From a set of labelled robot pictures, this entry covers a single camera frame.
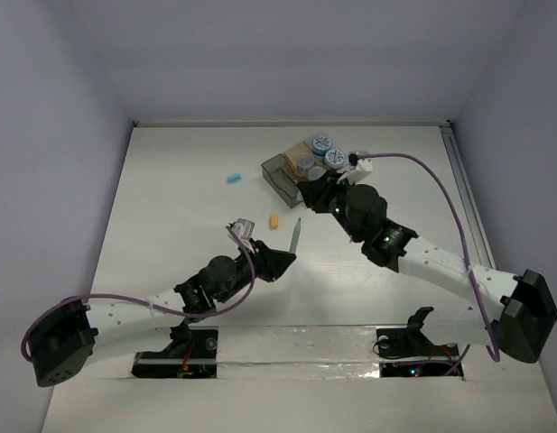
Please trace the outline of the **clear jar of pins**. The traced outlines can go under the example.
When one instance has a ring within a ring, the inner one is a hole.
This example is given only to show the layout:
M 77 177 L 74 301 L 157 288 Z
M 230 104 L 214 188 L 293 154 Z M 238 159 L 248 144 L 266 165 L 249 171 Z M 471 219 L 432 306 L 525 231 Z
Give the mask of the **clear jar of pins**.
M 307 176 L 306 179 L 308 181 L 315 181 L 315 180 L 319 180 L 322 176 L 324 176 L 327 173 L 327 170 L 322 167 L 322 166 L 313 166 L 311 167 L 308 172 L 307 172 Z
M 295 160 L 295 171 L 298 176 L 306 177 L 308 170 L 315 165 L 314 158 L 308 153 L 297 156 Z

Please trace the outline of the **green highlighter marker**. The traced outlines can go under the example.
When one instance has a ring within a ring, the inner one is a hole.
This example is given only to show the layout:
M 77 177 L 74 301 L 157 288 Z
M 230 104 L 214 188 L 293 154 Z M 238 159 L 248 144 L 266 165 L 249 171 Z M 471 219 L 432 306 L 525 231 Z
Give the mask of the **green highlighter marker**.
M 302 231 L 302 220 L 298 218 L 292 231 L 291 242 L 289 245 L 289 253 L 296 253 L 297 246 L 300 240 L 301 231 Z

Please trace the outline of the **blue lidded round tin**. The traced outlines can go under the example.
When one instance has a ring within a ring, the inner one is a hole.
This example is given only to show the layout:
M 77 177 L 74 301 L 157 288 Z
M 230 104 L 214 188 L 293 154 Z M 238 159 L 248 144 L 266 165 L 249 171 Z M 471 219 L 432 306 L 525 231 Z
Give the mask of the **blue lidded round tin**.
M 314 154 L 323 156 L 332 148 L 332 140 L 323 134 L 318 134 L 311 139 L 311 150 Z

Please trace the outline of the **orange marker cap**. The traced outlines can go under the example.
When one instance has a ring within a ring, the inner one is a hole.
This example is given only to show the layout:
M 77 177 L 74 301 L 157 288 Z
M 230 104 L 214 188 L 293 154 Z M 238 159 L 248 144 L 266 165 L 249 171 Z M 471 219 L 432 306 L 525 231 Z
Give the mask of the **orange marker cap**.
M 278 214 L 272 214 L 269 217 L 269 229 L 270 230 L 276 230 L 279 228 L 280 225 L 280 217 Z

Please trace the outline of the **blue marker cap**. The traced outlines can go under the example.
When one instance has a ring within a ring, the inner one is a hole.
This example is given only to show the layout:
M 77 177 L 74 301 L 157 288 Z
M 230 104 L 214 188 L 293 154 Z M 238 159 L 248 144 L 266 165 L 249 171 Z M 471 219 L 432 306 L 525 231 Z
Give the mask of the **blue marker cap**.
M 234 183 L 240 181 L 241 179 L 242 179 L 242 176 L 241 176 L 240 173 L 234 173 L 234 174 L 231 174 L 227 177 L 226 183 L 227 184 L 234 184 Z

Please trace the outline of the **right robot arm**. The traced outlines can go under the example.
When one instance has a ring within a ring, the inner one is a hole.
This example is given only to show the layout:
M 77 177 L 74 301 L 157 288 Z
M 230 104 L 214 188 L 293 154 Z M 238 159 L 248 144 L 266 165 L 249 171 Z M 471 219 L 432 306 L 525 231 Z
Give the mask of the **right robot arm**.
M 386 215 L 387 202 L 366 184 L 336 177 L 304 181 L 304 205 L 331 214 L 373 264 L 429 282 L 476 306 L 488 341 L 516 361 L 534 364 L 557 321 L 557 307 L 542 274 L 521 275 L 466 263 Z

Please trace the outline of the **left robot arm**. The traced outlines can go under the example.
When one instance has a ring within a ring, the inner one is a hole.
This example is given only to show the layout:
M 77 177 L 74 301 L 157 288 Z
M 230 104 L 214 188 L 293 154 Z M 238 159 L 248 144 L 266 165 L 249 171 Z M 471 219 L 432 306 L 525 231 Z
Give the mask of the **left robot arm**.
M 257 281 L 279 280 L 296 255 L 261 240 L 239 245 L 232 258 L 219 255 L 186 281 L 145 299 L 94 293 L 66 298 L 42 313 L 21 343 L 23 358 L 41 388 L 66 382 L 85 366 L 125 351 L 130 336 L 160 331 L 157 344 L 170 356 L 189 345 L 189 326 L 228 313 L 252 293 Z

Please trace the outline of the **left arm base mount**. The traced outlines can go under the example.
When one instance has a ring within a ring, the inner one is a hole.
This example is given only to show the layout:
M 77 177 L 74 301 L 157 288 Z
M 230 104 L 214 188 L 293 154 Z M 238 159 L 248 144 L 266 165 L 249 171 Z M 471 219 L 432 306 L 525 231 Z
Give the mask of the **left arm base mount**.
M 137 379 L 215 379 L 218 376 L 218 328 L 187 325 L 171 329 L 171 342 L 160 352 L 135 355 Z

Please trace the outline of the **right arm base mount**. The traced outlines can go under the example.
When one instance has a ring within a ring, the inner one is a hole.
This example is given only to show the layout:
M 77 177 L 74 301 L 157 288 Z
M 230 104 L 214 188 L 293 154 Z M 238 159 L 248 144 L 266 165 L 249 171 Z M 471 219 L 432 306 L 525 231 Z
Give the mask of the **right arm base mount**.
M 431 312 L 433 307 L 419 308 L 404 327 L 376 331 L 372 352 L 380 360 L 383 378 L 464 377 L 458 347 L 435 345 L 422 333 Z

